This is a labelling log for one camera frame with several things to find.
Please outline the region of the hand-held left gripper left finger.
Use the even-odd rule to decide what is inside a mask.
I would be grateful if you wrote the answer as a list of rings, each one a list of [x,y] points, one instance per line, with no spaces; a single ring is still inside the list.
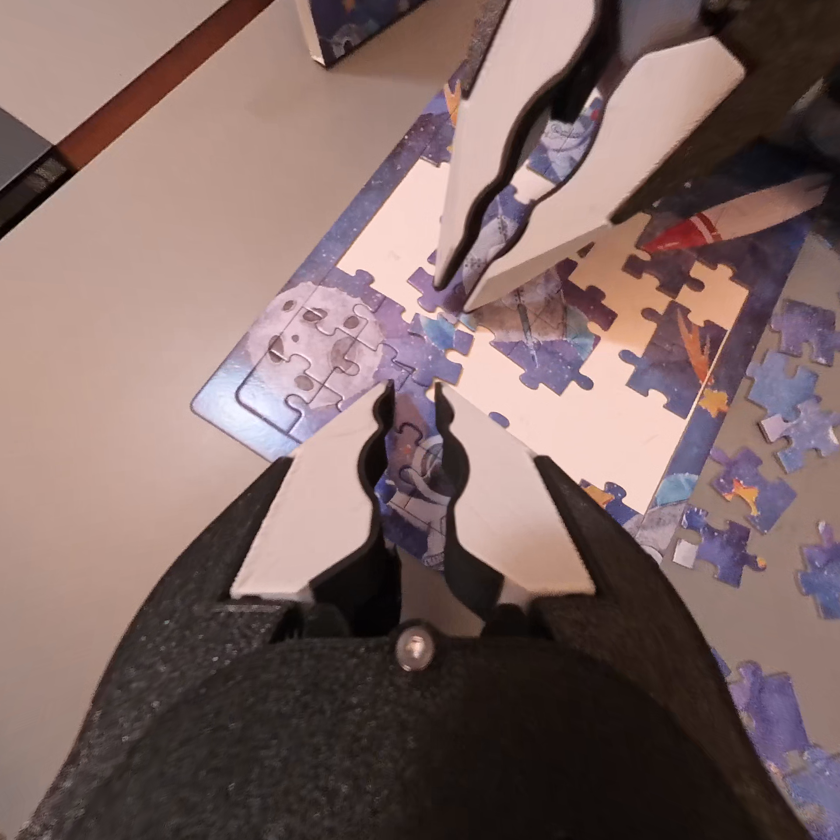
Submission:
[[[395,397],[393,381],[374,385],[283,460],[229,590],[232,601],[285,603],[275,636],[386,636],[398,624],[401,563],[375,493]]]

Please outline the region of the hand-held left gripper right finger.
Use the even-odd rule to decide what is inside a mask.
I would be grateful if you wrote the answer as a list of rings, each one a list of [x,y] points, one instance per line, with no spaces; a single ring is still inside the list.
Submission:
[[[596,604],[596,580],[538,457],[453,386],[436,386],[452,495],[444,577],[480,636],[557,636]]]

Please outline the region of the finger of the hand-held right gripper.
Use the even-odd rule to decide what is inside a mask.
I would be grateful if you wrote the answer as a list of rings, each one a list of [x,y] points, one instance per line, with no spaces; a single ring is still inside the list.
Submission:
[[[445,289],[463,264],[488,206],[516,171],[551,90],[595,27],[594,1],[505,2],[458,108],[435,289]]]
[[[619,208],[734,91],[745,72],[713,36],[642,56],[607,101],[577,169],[535,205],[517,241],[477,281],[465,309],[472,312],[505,297],[617,225]]]

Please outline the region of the space puzzle board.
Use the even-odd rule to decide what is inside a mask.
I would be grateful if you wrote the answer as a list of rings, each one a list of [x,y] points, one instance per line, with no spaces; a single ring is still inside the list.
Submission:
[[[441,567],[432,390],[558,463],[661,561],[830,175],[758,142],[469,314],[433,287],[458,70],[193,400],[273,461],[393,381],[387,538]]]

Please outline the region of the puzzle pieces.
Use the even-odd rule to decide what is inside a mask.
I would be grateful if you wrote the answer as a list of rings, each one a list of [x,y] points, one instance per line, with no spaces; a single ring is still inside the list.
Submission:
[[[814,838],[838,838],[836,319],[791,299],[773,316],[665,566]]]

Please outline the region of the grey desk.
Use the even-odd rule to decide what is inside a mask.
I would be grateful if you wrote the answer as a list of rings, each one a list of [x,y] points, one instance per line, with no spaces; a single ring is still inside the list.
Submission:
[[[291,2],[266,11],[192,73],[56,197],[2,240],[2,832],[36,828],[36,805],[70,753],[118,637],[175,556],[267,466],[189,402],[235,340],[316,247],[309,266],[351,275],[417,307],[431,272],[433,215],[447,164],[433,163],[438,94],[466,42],[474,2],[432,2],[348,65],[317,70]],[[643,516],[674,469],[693,494],[640,536],[671,532],[685,505],[722,529],[750,530],[762,572],[740,587],[709,563],[671,560],[697,534],[673,529],[663,569],[737,687],[750,664],[784,686],[771,734],[804,725],[785,755],[816,777],[805,749],[838,763],[838,620],[802,594],[802,546],[838,531],[838,455],[809,453],[784,476],[746,398],[693,420],[652,390],[625,387],[656,322],[680,305],[727,330],[717,367],[737,374],[777,351],[770,319],[800,299],[838,312],[838,257],[809,214],[706,256],[668,257],[659,275],[623,269],[641,216],[574,256],[570,283],[617,314],[561,396],[530,391],[522,369],[479,329],[458,387],[589,490]]]

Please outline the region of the illustrated puzzle box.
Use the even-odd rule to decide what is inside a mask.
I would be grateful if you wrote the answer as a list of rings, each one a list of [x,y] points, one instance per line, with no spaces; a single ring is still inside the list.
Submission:
[[[329,69],[424,1],[296,1],[310,57]]]

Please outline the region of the dark grey flat panel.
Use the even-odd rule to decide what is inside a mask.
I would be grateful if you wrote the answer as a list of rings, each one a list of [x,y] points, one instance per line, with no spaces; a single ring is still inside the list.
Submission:
[[[36,131],[1,109],[1,236],[6,236],[74,174]]]

